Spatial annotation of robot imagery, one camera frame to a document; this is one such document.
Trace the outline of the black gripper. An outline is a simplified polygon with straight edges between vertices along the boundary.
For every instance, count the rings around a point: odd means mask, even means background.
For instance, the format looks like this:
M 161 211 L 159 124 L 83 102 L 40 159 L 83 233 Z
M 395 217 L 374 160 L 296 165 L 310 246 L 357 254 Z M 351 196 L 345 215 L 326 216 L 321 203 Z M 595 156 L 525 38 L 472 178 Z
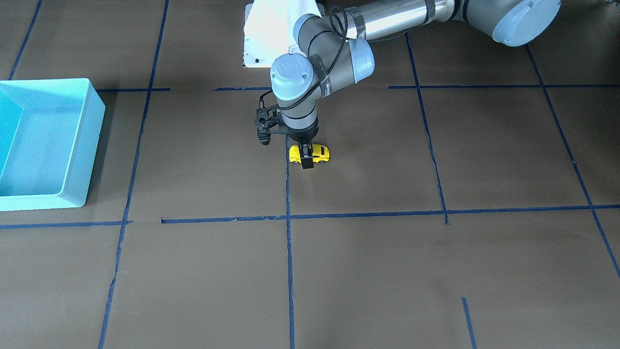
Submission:
M 285 122 L 285 115 L 277 108 L 271 106 L 267 108 L 264 102 L 264 95 L 259 97 L 258 108 L 256 110 L 255 125 L 257 127 L 257 137 L 262 145 L 268 145 L 272 134 L 283 134 L 300 143 L 300 163 L 303 169 L 314 168 L 312 140 L 319 132 L 319 122 L 314 109 L 308 115 L 310 125 L 307 127 L 290 127 Z

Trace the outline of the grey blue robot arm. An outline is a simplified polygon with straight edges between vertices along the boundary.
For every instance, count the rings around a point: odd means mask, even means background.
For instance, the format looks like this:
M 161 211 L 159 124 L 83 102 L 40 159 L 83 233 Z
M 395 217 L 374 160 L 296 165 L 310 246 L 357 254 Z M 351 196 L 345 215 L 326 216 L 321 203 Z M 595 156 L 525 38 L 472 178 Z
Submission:
M 555 19 L 560 0 L 378 0 L 359 7 L 334 6 L 325 16 L 293 17 L 293 43 L 270 67 L 270 93 L 259 97 L 257 138 L 292 139 L 304 169 L 327 161 L 328 149 L 313 142 L 319 130 L 317 101 L 374 72 L 372 43 L 388 41 L 431 22 L 460 20 L 508 47 L 524 46 Z

